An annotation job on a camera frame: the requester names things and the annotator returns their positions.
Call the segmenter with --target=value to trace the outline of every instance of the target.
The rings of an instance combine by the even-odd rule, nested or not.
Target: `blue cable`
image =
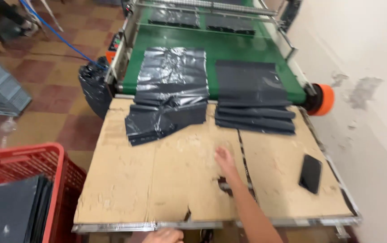
[[[20,2],[32,13],[34,14],[42,23],[44,23],[51,31],[53,31],[57,37],[59,37],[65,44],[67,44],[67,46],[71,47],[74,51],[78,52],[80,55],[82,55],[84,58],[86,58],[87,60],[89,60],[90,62],[92,62],[93,64],[95,64],[96,66],[102,68],[102,69],[106,69],[104,67],[102,67],[101,65],[99,65],[98,63],[96,63],[95,61],[93,61],[92,59],[88,58],[86,55],[84,55],[82,52],[80,52],[77,48],[73,47],[71,44],[69,44],[65,39],[63,39],[63,37],[61,37],[59,35],[59,33],[57,33],[57,31],[55,31],[49,24],[47,24],[47,22],[45,22],[30,6],[29,4],[27,4],[26,2],[24,2],[24,0],[20,0]]]

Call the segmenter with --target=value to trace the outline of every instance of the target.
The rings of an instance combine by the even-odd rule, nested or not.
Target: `cardboard sheet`
[[[75,224],[231,220],[234,202],[218,187],[214,149],[233,153],[247,182],[235,129],[214,125],[214,105],[207,121],[162,140],[132,147],[125,131],[131,100],[114,99],[107,112],[78,200]]]
[[[322,218],[352,215],[338,182],[296,107],[295,136],[240,131],[256,199],[271,218]],[[317,195],[298,185],[304,154],[322,162]]]

